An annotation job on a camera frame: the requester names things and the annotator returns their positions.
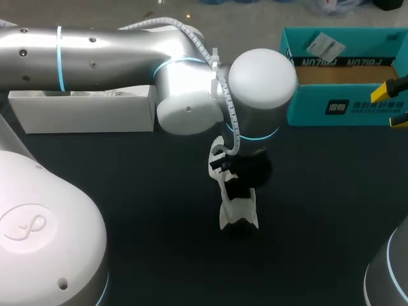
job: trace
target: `black table surface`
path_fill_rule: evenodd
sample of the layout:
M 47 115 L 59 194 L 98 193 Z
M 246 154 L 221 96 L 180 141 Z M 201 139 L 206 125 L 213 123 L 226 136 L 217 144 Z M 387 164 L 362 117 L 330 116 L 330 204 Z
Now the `black table surface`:
M 112 305 L 364 306 L 367 265 L 408 214 L 408 131 L 289 127 L 268 141 L 274 173 L 257 190 L 260 231 L 219 230 L 207 172 L 219 127 L 155 133 L 26 135 L 35 158 L 99 207 Z

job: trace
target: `robotic arm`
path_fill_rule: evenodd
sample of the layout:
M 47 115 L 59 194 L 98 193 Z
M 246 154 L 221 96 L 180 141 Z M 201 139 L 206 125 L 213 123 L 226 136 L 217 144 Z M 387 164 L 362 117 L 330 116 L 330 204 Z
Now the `robotic arm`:
M 221 188 L 220 227 L 242 219 L 258 227 L 254 188 L 272 171 L 263 141 L 286 118 L 295 69 L 267 49 L 222 65 L 202 41 L 170 18 L 116 31 L 8 27 L 0 29 L 0 91 L 155 85 L 167 132 L 197 134 L 223 122 L 208 161 Z M 99 210 L 38 164 L 1 117 L 0 130 L 0 306 L 106 305 Z

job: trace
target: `sticker label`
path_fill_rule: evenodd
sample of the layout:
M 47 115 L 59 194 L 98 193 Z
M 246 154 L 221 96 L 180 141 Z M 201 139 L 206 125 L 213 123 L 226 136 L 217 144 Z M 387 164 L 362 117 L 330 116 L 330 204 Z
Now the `sticker label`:
M 349 100 L 329 100 L 326 115 L 344 115 L 349 106 Z
M 306 50 L 326 62 L 332 62 L 344 49 L 346 49 L 345 45 L 320 33 Z

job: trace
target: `white joint cap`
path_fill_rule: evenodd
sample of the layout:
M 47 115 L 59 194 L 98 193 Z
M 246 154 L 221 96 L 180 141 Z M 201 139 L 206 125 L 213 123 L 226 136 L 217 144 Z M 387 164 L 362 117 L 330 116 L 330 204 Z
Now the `white joint cap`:
M 241 54 L 229 71 L 229 89 L 240 102 L 259 109 L 287 103 L 296 90 L 296 71 L 282 54 L 254 49 Z

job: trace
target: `barcode label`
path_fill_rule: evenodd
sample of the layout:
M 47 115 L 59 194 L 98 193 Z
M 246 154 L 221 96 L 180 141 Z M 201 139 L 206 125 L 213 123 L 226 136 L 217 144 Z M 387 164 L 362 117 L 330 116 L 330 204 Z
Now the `barcode label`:
M 332 62 L 345 48 L 345 45 L 324 33 L 320 33 L 307 48 L 307 51 L 326 62 Z
M 326 54 L 330 51 L 330 49 L 334 47 L 335 44 L 336 44 L 336 43 L 335 43 L 334 41 L 332 41 L 332 42 L 330 43 L 329 47 L 327 47 L 327 48 L 323 51 L 322 55 L 326 55 Z

